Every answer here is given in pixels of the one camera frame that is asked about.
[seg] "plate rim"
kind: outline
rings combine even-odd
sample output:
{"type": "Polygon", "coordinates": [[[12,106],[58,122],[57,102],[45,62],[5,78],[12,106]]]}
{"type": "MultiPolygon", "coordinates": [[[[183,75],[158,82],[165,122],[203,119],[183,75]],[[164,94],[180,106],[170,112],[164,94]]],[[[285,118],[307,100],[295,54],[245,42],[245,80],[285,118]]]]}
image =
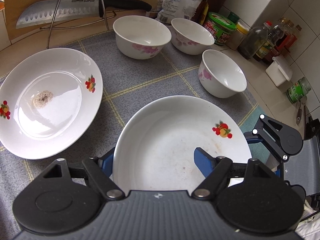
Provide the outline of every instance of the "plate rim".
{"type": "Polygon", "coordinates": [[[58,152],[56,152],[56,153],[54,153],[54,154],[46,155],[45,157],[42,157],[42,158],[26,158],[26,157],[24,157],[24,156],[22,156],[22,155],[20,155],[20,154],[13,153],[13,152],[10,150],[10,147],[7,147],[7,146],[5,145],[6,143],[3,142],[2,138],[1,138],[1,133],[0,133],[0,141],[1,141],[2,145],[3,145],[10,153],[12,153],[13,155],[16,155],[16,156],[18,156],[18,157],[20,157],[20,158],[27,159],[27,160],[42,160],[42,159],[46,159],[46,158],[49,158],[49,157],[52,157],[52,156],[54,156],[54,155],[57,155],[57,154],[61,153],[62,151],[64,151],[65,149],[67,149],[67,148],[69,148],[71,145],[73,145],[77,140],[79,140],[79,138],[87,131],[87,129],[89,128],[89,126],[92,124],[93,120],[95,119],[95,117],[96,117],[96,115],[97,115],[97,113],[98,113],[98,111],[99,111],[99,109],[100,109],[100,105],[101,105],[101,102],[102,102],[102,95],[103,95],[103,89],[104,89],[104,87],[103,87],[103,79],[102,79],[102,75],[101,75],[101,71],[100,71],[99,66],[97,65],[97,63],[96,63],[88,54],[85,54],[85,53],[83,53],[82,51],[79,51],[79,50],[76,50],[76,49],[71,49],[71,48],[52,48],[52,49],[45,49],[45,50],[41,50],[41,51],[39,51],[39,52],[37,52],[37,53],[35,53],[35,54],[32,54],[31,56],[25,58],[25,59],[22,60],[18,65],[16,65],[16,66],[14,67],[14,69],[13,69],[12,71],[10,71],[10,73],[6,76],[6,78],[4,79],[3,83],[2,83],[1,86],[0,86],[0,91],[1,91],[2,86],[3,86],[3,85],[5,84],[5,82],[7,81],[7,78],[8,78],[10,75],[12,75],[12,72],[17,72],[17,71],[19,70],[19,67],[21,67],[20,65],[22,65],[22,63],[23,63],[25,60],[27,60],[27,59],[29,59],[29,58],[37,55],[37,54],[45,53],[46,51],[50,51],[50,50],[74,50],[74,51],[76,51],[76,52],[78,52],[78,53],[81,53],[81,54],[85,55],[86,57],[90,58],[90,59],[95,63],[95,65],[97,66],[97,69],[98,69],[99,78],[101,78],[101,85],[102,85],[102,89],[101,89],[101,92],[100,92],[100,93],[101,93],[101,95],[100,95],[100,102],[99,102],[99,105],[98,105],[98,107],[97,107],[94,115],[93,115],[92,120],[88,123],[87,127],[84,129],[84,131],[83,131],[77,138],[75,138],[68,146],[64,147],[63,149],[59,150],[58,152]]]}
{"type": "MultiPolygon", "coordinates": [[[[209,103],[209,104],[211,104],[211,105],[214,105],[215,107],[217,107],[217,108],[219,108],[222,112],[224,112],[226,115],[228,115],[232,120],[233,120],[233,118],[229,115],[229,114],[227,114],[223,109],[221,109],[220,107],[218,107],[217,105],[215,105],[215,104],[213,104],[213,103],[211,103],[211,102],[209,102],[209,101],[207,101],[207,100],[205,100],[205,99],[202,99],[202,98],[198,98],[198,97],[193,97],[193,96],[186,96],[186,95],[173,95],[173,96],[167,96],[167,97],[163,97],[163,98],[158,98],[158,99],[156,99],[156,100],[154,100],[154,101],[152,101],[152,102],[150,102],[150,103],[148,103],[148,104],[146,104],[145,106],[143,106],[141,109],[139,109],[131,118],[130,118],[130,120],[126,123],[126,125],[124,126],[124,128],[122,129],[122,131],[121,131],[121,134],[120,134],[120,136],[119,136],[119,138],[118,138],[118,141],[117,141],[117,143],[116,143],[116,147],[115,147],[115,151],[114,151],[114,154],[113,154],[113,163],[112,163],[112,174],[113,174],[113,180],[115,181],[115,183],[118,183],[118,181],[117,181],[117,174],[119,173],[118,172],[118,168],[115,168],[115,163],[117,163],[117,162],[119,162],[118,160],[119,160],[119,153],[117,153],[118,151],[117,151],[117,149],[119,148],[119,145],[120,145],[120,143],[121,143],[121,141],[123,140],[123,136],[124,136],[124,133],[126,132],[126,130],[128,129],[127,127],[129,127],[130,126],[130,124],[132,123],[132,122],[134,122],[134,119],[136,118],[136,116],[138,115],[138,114],[140,114],[140,112],[142,112],[146,107],[148,107],[149,105],[151,105],[151,104],[154,104],[154,103],[156,103],[157,101],[161,101],[161,100],[163,100],[163,99],[165,99],[165,98],[192,98],[192,99],[195,99],[195,100],[203,100],[203,101],[205,101],[205,102],[207,102],[207,103],[209,103]]],[[[251,153],[251,150],[250,150],[250,148],[249,148],[249,145],[247,144],[247,146],[248,146],[248,150],[249,150],[249,153],[250,153],[250,155],[251,155],[251,157],[252,157],[252,153],[251,153]]]]}

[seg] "large white dish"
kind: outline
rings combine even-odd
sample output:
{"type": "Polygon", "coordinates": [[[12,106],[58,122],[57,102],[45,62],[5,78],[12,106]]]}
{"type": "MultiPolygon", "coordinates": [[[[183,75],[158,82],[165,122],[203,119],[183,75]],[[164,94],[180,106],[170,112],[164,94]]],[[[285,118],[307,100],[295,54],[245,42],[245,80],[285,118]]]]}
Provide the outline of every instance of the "large white dish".
{"type": "Polygon", "coordinates": [[[43,159],[63,151],[93,121],[102,89],[97,64],[80,51],[56,48],[28,57],[0,88],[0,141],[26,159],[43,159]],[[48,98],[44,96],[41,105],[35,98],[43,91],[48,91],[49,100],[45,103],[48,98]],[[3,101],[11,112],[9,119],[3,114],[8,112],[3,101]]]}
{"type": "Polygon", "coordinates": [[[175,18],[171,21],[171,25],[172,44],[186,54],[201,54],[208,46],[214,44],[214,37],[211,33],[198,23],[175,18]]]}
{"type": "Polygon", "coordinates": [[[197,147],[236,163],[251,158],[240,128],[216,105],[190,96],[153,101],[129,120],[119,137],[113,159],[114,182],[126,194],[130,189],[187,189],[191,193],[204,180],[193,159],[197,147]],[[212,130],[220,120],[231,129],[232,138],[212,130]]]}
{"type": "Polygon", "coordinates": [[[198,77],[202,86],[218,98],[231,97],[247,88],[247,80],[237,63],[213,49],[203,52],[198,77]]]}
{"type": "Polygon", "coordinates": [[[128,57],[148,59],[170,42],[171,33],[161,22],[139,16],[123,16],[113,23],[118,49],[128,57]]]}

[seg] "white plastic box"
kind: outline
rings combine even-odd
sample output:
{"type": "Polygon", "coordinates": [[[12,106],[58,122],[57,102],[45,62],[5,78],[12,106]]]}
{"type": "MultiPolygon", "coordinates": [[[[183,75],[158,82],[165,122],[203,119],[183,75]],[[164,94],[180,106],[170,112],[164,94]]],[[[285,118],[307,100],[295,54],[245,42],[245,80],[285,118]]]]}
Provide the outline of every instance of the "white plastic box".
{"type": "Polygon", "coordinates": [[[272,59],[273,63],[266,69],[266,73],[271,78],[273,83],[278,87],[286,80],[291,80],[292,70],[282,55],[273,57],[272,59]]]}

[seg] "gray ribbed panel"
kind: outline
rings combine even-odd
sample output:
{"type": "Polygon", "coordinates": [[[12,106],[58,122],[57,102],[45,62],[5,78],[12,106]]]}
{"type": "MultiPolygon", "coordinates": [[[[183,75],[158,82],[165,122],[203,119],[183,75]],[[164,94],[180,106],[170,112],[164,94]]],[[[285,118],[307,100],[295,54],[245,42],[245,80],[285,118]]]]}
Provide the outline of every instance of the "gray ribbed panel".
{"type": "MultiPolygon", "coordinates": [[[[256,240],[235,232],[209,202],[186,191],[132,191],[125,200],[108,202],[100,215],[79,231],[64,236],[20,233],[16,240],[256,240]]],[[[295,233],[263,240],[299,240],[295,233]]]]}
{"type": "Polygon", "coordinates": [[[320,156],[317,137],[303,141],[302,150],[284,163],[284,180],[301,185],[307,195],[320,192],[320,156]]]}

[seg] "barcode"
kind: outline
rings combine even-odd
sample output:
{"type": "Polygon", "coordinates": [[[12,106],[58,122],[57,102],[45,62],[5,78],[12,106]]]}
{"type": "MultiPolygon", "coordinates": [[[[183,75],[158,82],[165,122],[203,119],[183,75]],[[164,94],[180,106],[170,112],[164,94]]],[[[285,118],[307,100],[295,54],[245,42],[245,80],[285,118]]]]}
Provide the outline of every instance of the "barcode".
{"type": "Polygon", "coordinates": [[[168,20],[168,18],[167,17],[164,17],[163,15],[160,15],[159,16],[159,20],[160,20],[160,22],[167,22],[167,20],[168,20]]]}

